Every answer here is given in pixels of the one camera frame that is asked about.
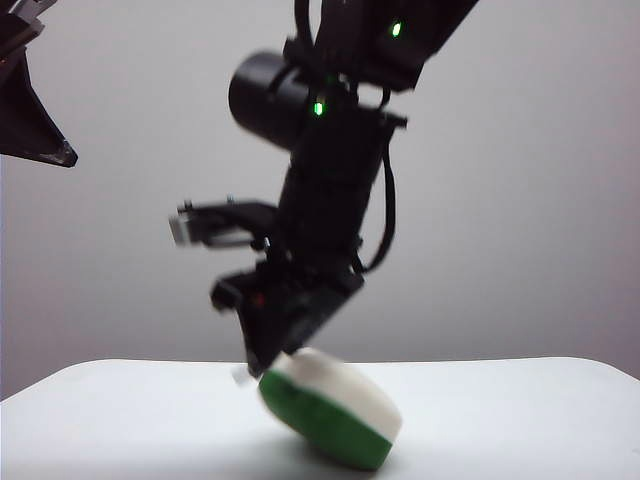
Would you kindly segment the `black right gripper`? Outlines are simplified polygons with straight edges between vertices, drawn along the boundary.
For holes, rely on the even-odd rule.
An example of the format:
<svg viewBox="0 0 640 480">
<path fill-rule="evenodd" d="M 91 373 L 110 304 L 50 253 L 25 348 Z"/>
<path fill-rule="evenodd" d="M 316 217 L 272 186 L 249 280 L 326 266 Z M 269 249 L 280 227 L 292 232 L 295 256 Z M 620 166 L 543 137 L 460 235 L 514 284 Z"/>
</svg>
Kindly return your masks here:
<svg viewBox="0 0 640 480">
<path fill-rule="evenodd" d="M 210 299 L 218 310 L 236 310 L 248 373 L 259 379 L 282 352 L 302 348 L 363 285 L 349 268 L 318 272 L 260 261 L 219 278 Z"/>
</svg>

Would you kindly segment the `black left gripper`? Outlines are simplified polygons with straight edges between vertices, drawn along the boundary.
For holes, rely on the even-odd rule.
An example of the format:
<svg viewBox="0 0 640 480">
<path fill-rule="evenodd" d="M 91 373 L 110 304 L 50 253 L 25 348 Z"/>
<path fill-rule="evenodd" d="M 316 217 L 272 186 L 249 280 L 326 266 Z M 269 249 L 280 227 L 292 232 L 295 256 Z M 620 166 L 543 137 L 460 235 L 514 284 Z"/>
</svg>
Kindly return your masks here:
<svg viewBox="0 0 640 480">
<path fill-rule="evenodd" d="M 46 0 L 1 0 L 1 153 L 72 168 L 78 155 L 34 91 L 19 49 L 42 33 L 39 16 L 49 8 Z"/>
</svg>

